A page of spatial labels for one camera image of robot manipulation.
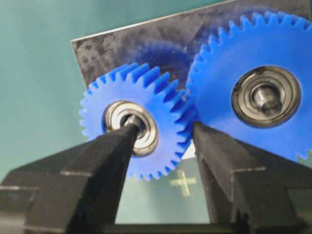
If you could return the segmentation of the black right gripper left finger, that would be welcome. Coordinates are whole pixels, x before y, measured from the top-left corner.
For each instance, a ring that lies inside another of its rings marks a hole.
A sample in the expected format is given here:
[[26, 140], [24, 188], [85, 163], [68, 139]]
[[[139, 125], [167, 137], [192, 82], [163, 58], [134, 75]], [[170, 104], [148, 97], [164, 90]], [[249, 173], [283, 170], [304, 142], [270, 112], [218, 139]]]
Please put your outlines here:
[[0, 184], [1, 233], [69, 234], [113, 222], [137, 133], [129, 124], [11, 170]]

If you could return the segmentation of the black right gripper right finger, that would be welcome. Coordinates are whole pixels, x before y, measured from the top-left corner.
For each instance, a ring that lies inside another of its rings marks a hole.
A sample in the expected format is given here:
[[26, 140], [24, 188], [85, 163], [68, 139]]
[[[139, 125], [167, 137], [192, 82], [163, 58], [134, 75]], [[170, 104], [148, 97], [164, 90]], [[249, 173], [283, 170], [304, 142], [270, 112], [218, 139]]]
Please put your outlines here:
[[238, 234], [311, 233], [310, 168], [200, 122], [193, 142], [211, 222]]

